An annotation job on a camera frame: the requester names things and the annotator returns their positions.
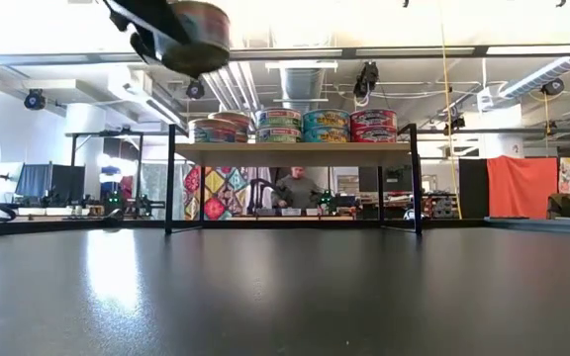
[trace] dark tabletop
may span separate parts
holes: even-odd
[[[3,236],[0,355],[570,355],[570,235]]]

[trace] ceiling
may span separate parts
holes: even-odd
[[[486,78],[483,78],[483,59],[462,58],[447,61],[448,80],[452,88],[450,101],[454,101],[483,80],[489,83],[502,83],[517,80],[529,75],[538,68],[555,60],[555,58],[489,58],[485,59]],[[249,63],[255,89],[260,104],[264,107],[281,106],[274,99],[282,97],[281,79],[278,69],[267,69],[266,62],[254,61]],[[94,89],[96,101],[101,103],[113,102],[117,98],[107,90],[108,73],[115,66],[130,66],[131,68],[146,68],[155,81],[169,89],[173,96],[185,104],[186,112],[181,113],[191,118],[205,116],[219,110],[219,101],[206,86],[206,95],[200,100],[191,101],[186,98],[185,90],[189,79],[173,73],[163,67],[145,67],[142,64],[91,64],[91,65],[46,65],[46,66],[11,66],[10,71],[2,72],[2,80],[32,80],[77,79]],[[334,108],[353,111],[352,88],[356,75],[363,65],[360,60],[341,60],[337,69],[326,69],[326,77],[320,98],[328,101],[321,103],[321,108]],[[437,111],[446,107],[444,92],[443,62],[441,59],[383,59],[377,61],[380,72],[380,83],[375,93],[385,93],[389,96],[413,94],[413,98],[377,98],[371,97],[368,108],[391,108],[396,111],[400,126],[407,123],[417,123],[427,126],[430,120],[436,124]],[[566,83],[566,92],[549,102],[549,117],[557,121],[559,127],[570,127],[570,72],[561,77]],[[535,98],[530,95],[522,97],[523,125],[525,127],[541,127],[545,120],[544,103],[537,101],[540,94],[535,92]],[[115,126],[129,124],[136,126],[144,123],[156,123],[158,118],[147,113],[138,104],[119,102],[107,105],[125,116],[115,115]],[[476,97],[471,95],[461,107],[462,111],[476,111]],[[152,138],[151,143],[163,140]]]
[[[275,48],[298,45],[335,47],[402,45],[522,45],[570,44],[570,0],[563,7],[549,0],[211,0],[231,19],[232,48]],[[64,53],[95,55],[133,54],[125,34],[108,21],[108,9],[98,0],[0,0],[0,54],[54,53],[53,65],[8,65],[2,71],[3,86],[25,88],[27,81],[70,80],[73,90],[46,91],[60,104],[95,102],[107,108],[110,125],[143,128],[158,123],[157,116],[132,102],[117,102],[108,90],[108,73],[113,67],[144,69],[185,106],[182,115],[196,118],[219,110],[219,101],[208,86],[204,98],[191,101],[185,90],[189,79],[159,66],[142,63],[55,65]],[[550,57],[454,58],[446,62],[452,92],[444,93],[444,65],[441,59],[380,59],[380,82],[369,108],[391,108],[400,125],[437,124],[437,111],[485,83],[518,80],[555,60]],[[281,106],[278,69],[266,69],[266,62],[249,62],[260,105]],[[355,109],[352,87],[362,60],[339,60],[337,69],[326,69],[318,98],[328,101],[321,108]],[[561,127],[570,127],[570,72],[561,77],[567,92],[549,102],[549,117]],[[526,127],[541,127],[545,108],[537,98],[526,95],[522,120]],[[462,110],[476,110],[475,95]],[[151,143],[163,142],[151,138]]]
[[[233,48],[570,43],[570,0],[404,1],[209,2],[228,14]],[[100,0],[0,0],[0,53],[131,51],[108,16]]]

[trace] blue can label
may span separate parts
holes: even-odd
[[[338,128],[348,129],[349,113],[339,110],[317,110],[303,116],[303,129],[305,131],[314,128]]]
[[[235,134],[212,128],[193,129],[195,142],[235,142]]]
[[[348,142],[348,130],[315,128],[305,133],[305,142]]]

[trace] wooden shelf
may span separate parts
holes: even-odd
[[[180,143],[175,152],[211,167],[377,167],[411,160],[408,143]]]

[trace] air duct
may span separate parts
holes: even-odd
[[[188,132],[186,118],[178,114],[185,111],[182,104],[143,70],[116,68],[109,73],[107,89],[122,100],[142,105],[161,121]]]
[[[505,99],[515,99],[529,93],[533,89],[552,82],[568,72],[570,72],[570,56],[560,57],[524,79],[507,83],[499,91],[499,96]]]
[[[534,71],[521,80],[513,80],[500,88],[487,87],[477,94],[479,109],[489,111],[509,107],[514,100],[570,72],[570,56],[563,56]]]
[[[320,97],[325,81],[324,69],[282,68],[280,73],[284,108],[301,113],[318,109],[318,102],[305,102],[304,100]]]

